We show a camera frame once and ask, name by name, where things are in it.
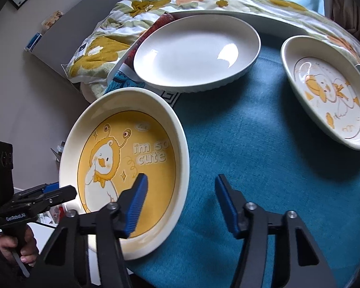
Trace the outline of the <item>white plate orange duck drawing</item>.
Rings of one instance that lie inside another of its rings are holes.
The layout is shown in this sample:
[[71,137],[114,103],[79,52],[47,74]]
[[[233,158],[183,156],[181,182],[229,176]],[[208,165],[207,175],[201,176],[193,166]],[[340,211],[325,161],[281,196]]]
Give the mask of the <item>white plate orange duck drawing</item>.
[[309,117],[331,138],[360,151],[360,72],[332,46],[304,35],[281,47],[289,84]]

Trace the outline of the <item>yellow duck cartoon plate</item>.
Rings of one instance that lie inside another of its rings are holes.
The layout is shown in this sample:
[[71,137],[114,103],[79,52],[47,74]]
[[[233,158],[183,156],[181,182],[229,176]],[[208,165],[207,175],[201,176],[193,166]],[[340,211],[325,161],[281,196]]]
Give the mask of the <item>yellow duck cartoon plate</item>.
[[139,174],[147,195],[135,230],[121,242],[127,260],[147,256],[170,235],[185,205],[188,144],[174,110],[158,94],[124,88],[93,102],[69,133],[59,184],[77,190],[64,209],[83,215],[115,202]]

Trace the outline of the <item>floral green yellow duvet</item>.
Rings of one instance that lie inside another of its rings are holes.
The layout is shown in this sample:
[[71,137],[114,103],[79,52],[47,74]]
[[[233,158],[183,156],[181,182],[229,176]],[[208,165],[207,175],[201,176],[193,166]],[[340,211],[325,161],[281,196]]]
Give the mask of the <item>floral green yellow duvet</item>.
[[221,11],[256,15],[301,28],[360,64],[360,42],[331,19],[287,0],[122,0],[82,42],[66,66],[88,102],[110,89],[123,55],[165,13]]

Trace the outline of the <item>teal blue table cloth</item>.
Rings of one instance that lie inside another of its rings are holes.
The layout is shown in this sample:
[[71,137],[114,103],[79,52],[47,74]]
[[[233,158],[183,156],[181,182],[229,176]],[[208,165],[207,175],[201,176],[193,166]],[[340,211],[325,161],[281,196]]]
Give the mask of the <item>teal blue table cloth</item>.
[[266,211],[296,211],[344,287],[360,263],[360,151],[328,137],[297,101],[280,58],[282,39],[261,35],[242,78],[182,94],[176,112],[190,155],[181,217],[154,252],[129,261],[134,287],[229,287],[242,241],[228,231],[215,177]]

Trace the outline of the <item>blue object on headboard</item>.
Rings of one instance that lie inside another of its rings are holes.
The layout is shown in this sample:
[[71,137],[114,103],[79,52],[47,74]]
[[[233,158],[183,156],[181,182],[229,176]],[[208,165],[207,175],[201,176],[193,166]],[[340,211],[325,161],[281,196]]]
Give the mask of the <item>blue object on headboard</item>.
[[36,33],[28,42],[28,44],[26,45],[26,47],[24,48],[25,51],[27,52],[32,52],[33,49],[35,48],[36,44],[41,40],[41,38],[43,37],[43,35],[41,33]]

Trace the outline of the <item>small tan box on headboard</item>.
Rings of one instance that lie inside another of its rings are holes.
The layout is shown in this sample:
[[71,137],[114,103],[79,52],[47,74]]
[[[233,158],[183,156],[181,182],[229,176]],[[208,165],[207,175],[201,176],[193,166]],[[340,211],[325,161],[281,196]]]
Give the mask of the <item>small tan box on headboard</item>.
[[41,23],[43,30],[49,30],[63,15],[62,11],[53,12],[52,15]]

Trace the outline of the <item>grey headboard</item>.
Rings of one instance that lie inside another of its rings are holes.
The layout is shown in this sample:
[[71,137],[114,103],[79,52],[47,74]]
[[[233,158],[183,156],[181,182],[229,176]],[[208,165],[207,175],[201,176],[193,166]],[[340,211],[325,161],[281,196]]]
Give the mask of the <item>grey headboard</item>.
[[31,83],[37,89],[45,89],[50,85],[49,77],[57,75],[64,83],[69,84],[66,64],[82,41],[120,1],[122,0],[81,0],[65,12],[32,49],[32,62],[37,70],[30,72]]

